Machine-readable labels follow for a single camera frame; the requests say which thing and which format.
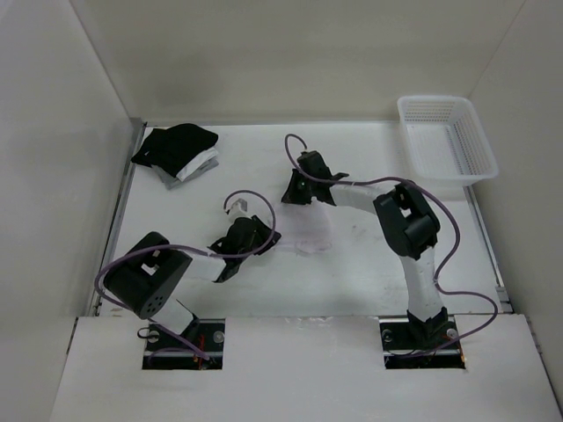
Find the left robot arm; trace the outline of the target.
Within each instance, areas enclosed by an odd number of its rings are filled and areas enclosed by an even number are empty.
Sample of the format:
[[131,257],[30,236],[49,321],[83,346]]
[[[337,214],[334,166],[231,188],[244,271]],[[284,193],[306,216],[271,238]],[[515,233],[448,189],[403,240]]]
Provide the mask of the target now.
[[256,215],[235,218],[202,255],[172,249],[168,239],[150,232],[129,258],[109,269],[103,286],[140,319],[163,327],[169,342],[185,351],[196,343],[198,318],[174,297],[182,278],[224,283],[247,258],[269,251],[281,238]]

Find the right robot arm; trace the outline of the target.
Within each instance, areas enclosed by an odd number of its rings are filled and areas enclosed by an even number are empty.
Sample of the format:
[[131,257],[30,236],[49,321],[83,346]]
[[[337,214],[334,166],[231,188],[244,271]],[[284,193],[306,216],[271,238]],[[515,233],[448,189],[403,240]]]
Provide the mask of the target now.
[[295,168],[281,201],[309,205],[313,200],[351,207],[377,217],[384,240],[399,257],[408,293],[408,337],[417,348],[431,346],[448,322],[435,286],[435,246],[440,223],[422,193],[406,182],[386,191],[355,185],[346,173],[333,175],[317,151],[292,161]]

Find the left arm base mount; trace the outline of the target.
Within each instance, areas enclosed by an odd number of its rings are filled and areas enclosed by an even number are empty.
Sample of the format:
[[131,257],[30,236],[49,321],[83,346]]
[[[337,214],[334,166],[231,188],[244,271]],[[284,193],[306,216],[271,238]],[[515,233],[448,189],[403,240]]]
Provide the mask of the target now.
[[208,360],[155,324],[137,331],[144,341],[143,370],[220,370],[223,367],[225,320],[203,319],[188,329],[188,340],[209,356]]

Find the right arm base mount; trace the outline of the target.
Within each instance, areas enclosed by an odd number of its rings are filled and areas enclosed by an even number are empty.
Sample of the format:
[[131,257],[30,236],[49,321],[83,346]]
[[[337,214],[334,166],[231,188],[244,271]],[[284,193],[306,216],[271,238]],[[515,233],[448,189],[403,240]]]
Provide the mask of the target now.
[[465,369],[459,343],[435,351],[435,348],[457,336],[457,324],[453,316],[449,317],[437,336],[426,344],[415,339],[406,318],[380,319],[379,329],[386,369]]

